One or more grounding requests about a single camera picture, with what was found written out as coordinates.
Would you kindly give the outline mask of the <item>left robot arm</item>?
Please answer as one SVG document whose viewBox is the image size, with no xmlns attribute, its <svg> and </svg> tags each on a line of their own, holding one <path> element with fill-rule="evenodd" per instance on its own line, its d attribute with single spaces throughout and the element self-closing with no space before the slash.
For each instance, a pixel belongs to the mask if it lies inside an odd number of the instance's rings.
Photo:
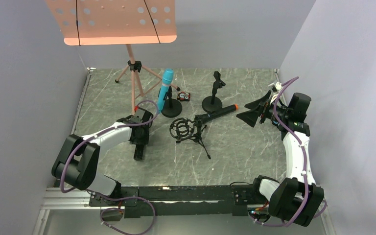
<svg viewBox="0 0 376 235">
<path fill-rule="evenodd" d="M 148 110 L 137 108 L 133 115 L 118 119 L 98 133 L 69 135 L 53 164 L 52 176 L 79 190 L 121 198 L 121 183 L 98 173 L 99 157 L 111 148 L 129 142 L 135 146 L 134 160 L 143 160 L 153 117 Z"/>
</svg>

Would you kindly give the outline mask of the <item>black tall mic stand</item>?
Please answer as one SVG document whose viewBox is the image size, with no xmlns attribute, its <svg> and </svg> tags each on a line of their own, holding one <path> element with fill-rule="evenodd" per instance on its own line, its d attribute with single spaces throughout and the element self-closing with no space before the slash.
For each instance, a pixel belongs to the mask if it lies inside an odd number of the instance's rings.
<svg viewBox="0 0 376 235">
<path fill-rule="evenodd" d="M 202 101 L 202 109 L 207 113 L 211 113 L 222 108 L 222 101 L 216 97 L 216 94 L 218 89 L 221 89 L 226 85 L 226 83 L 221 80 L 221 74 L 219 71 L 215 71 L 213 76 L 215 81 L 212 85 L 211 96 L 205 97 Z"/>
</svg>

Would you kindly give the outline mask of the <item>black microphone silver grille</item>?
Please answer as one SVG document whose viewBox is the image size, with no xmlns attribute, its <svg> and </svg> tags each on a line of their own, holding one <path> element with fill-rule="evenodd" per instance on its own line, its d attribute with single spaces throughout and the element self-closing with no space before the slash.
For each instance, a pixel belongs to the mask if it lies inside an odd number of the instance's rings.
<svg viewBox="0 0 376 235">
<path fill-rule="evenodd" d="M 135 151 L 134 151 L 133 159 L 135 161 L 143 161 L 144 160 L 144 150 L 145 150 L 145 144 L 135 145 Z"/>
</svg>

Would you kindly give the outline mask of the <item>black round-base mic stand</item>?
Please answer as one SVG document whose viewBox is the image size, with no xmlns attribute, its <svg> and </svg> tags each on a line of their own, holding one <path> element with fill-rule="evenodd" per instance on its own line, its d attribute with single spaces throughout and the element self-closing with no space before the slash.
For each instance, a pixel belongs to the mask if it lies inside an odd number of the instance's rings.
<svg viewBox="0 0 376 235">
<path fill-rule="evenodd" d="M 163 109 L 161 114 L 167 118 L 175 118 L 179 116 L 182 112 L 182 105 L 180 101 L 172 97 L 172 87 L 168 88 L 163 98 Z"/>
</svg>

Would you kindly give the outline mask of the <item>black microphone orange tip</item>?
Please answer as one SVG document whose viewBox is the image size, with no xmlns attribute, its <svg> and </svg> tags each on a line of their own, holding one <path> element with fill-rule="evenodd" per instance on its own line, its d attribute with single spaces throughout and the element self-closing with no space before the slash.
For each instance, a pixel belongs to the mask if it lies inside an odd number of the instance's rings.
<svg viewBox="0 0 376 235">
<path fill-rule="evenodd" d="M 213 111 L 211 113 L 196 115 L 195 118 L 194 118 L 194 123 L 196 125 L 198 125 L 198 124 L 203 125 L 203 124 L 208 123 L 208 122 L 210 122 L 214 119 L 220 118 L 220 117 L 228 115 L 230 113 L 233 113 L 237 110 L 238 110 L 238 105 L 233 104 L 233 105 L 221 108 L 217 111 Z"/>
</svg>

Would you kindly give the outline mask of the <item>black shock mount tripod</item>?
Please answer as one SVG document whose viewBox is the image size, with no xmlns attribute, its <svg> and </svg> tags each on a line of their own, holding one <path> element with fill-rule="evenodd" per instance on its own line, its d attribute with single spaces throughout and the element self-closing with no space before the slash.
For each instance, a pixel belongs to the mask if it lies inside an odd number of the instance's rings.
<svg viewBox="0 0 376 235">
<path fill-rule="evenodd" d="M 194 143 L 198 143 L 205 150 L 208 159 L 211 159 L 205 144 L 202 140 L 202 133 L 206 129 L 206 123 L 211 119 L 208 115 L 196 115 L 194 120 L 186 117 L 180 117 L 175 119 L 169 127 L 170 135 L 176 140 L 176 143 L 182 141 L 191 140 Z"/>
</svg>

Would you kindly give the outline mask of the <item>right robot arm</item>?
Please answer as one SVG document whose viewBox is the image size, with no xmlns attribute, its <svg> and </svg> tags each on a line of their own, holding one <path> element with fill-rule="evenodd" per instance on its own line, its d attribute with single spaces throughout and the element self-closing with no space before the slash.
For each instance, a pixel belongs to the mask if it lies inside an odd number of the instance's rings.
<svg viewBox="0 0 376 235">
<path fill-rule="evenodd" d="M 252 184 L 255 195 L 268 202 L 268 215 L 279 218 L 286 225 L 292 222 L 308 226 L 324 199 L 324 190 L 316 185 L 308 153 L 310 128 L 305 123 L 312 99 L 294 93 L 287 106 L 275 104 L 275 96 L 268 91 L 263 97 L 245 104 L 246 112 L 237 115 L 251 127 L 257 122 L 271 120 L 281 132 L 286 153 L 286 176 L 282 182 L 258 176 Z"/>
</svg>

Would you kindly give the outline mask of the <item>blue microphone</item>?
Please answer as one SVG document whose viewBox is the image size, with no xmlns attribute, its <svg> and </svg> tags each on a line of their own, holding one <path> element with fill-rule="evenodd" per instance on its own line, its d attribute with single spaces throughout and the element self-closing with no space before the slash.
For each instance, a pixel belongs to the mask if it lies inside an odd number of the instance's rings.
<svg viewBox="0 0 376 235">
<path fill-rule="evenodd" d="M 157 106 L 159 112 L 162 111 L 165 104 L 165 96 L 167 95 L 168 89 L 173 81 L 174 71 L 172 69 L 165 69 L 162 75 L 162 85 L 158 95 Z"/>
</svg>

